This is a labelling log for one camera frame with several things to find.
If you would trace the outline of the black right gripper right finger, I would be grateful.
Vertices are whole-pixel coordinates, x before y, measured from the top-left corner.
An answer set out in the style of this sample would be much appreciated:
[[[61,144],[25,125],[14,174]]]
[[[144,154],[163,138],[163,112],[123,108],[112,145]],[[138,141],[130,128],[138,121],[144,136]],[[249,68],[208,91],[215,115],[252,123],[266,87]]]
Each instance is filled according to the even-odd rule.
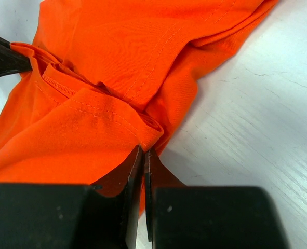
[[[287,248],[269,194],[256,186],[188,186],[160,161],[144,160],[148,240],[153,248]]]

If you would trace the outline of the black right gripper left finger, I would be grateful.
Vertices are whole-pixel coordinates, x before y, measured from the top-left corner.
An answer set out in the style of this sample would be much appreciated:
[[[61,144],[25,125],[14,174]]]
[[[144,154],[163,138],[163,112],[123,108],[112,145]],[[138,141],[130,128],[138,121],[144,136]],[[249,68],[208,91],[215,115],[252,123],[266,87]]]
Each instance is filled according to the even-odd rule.
[[[0,183],[0,248],[135,248],[142,156],[90,185]]]

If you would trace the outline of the orange t-shirt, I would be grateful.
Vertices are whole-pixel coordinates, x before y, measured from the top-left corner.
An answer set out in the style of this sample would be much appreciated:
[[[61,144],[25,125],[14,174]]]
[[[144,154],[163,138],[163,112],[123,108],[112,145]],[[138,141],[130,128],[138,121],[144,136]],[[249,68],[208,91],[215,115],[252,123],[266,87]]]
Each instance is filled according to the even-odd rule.
[[[234,56],[276,1],[43,1],[0,114],[0,182],[91,184],[133,148],[161,153],[197,80]]]

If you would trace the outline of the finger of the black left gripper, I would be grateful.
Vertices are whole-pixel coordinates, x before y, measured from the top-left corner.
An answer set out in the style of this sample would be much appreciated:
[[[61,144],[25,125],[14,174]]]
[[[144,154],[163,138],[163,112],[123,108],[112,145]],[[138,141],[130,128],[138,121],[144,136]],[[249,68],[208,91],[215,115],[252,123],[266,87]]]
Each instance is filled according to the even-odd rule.
[[[0,77],[31,70],[29,58],[13,51],[10,42],[0,37]]]

